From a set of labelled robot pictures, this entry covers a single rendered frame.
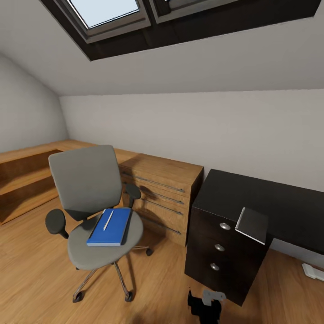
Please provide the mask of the folder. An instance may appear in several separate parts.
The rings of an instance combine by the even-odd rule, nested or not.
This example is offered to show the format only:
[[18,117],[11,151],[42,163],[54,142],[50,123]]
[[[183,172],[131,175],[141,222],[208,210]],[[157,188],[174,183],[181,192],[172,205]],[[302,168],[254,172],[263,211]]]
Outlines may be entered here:
[[[112,213],[113,211],[113,213]],[[88,238],[87,246],[120,246],[122,244],[123,234],[130,216],[131,209],[104,209],[102,215],[94,227],[91,236]],[[109,217],[112,213],[112,217]],[[109,223],[104,229],[105,223]]]

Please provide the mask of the notebook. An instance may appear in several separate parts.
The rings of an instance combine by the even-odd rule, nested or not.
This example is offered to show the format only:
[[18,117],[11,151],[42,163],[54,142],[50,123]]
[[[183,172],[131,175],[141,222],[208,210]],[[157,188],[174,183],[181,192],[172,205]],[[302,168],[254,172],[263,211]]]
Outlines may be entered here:
[[268,216],[244,207],[235,231],[265,245],[268,219]]

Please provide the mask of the swivel chair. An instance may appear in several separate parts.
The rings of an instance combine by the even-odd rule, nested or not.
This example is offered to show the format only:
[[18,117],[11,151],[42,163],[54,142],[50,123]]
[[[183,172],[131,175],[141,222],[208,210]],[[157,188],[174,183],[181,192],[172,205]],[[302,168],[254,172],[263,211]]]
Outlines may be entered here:
[[133,292],[126,288],[117,260],[130,250],[147,248],[146,254],[153,252],[149,246],[136,246],[144,232],[143,222],[132,209],[134,200],[141,198],[140,189],[133,183],[126,185],[130,195],[130,216],[120,246],[87,246],[95,225],[104,209],[119,205],[122,197],[122,179],[117,157],[112,145],[98,145],[80,148],[49,156],[50,171],[63,209],[76,221],[83,220],[68,234],[66,219],[62,210],[53,209],[47,213],[45,224],[51,234],[61,234],[67,241],[67,251],[76,270],[90,271],[90,274],[73,295],[73,303],[81,301],[80,292],[95,272],[109,264],[115,265],[120,278],[125,301],[131,302]]

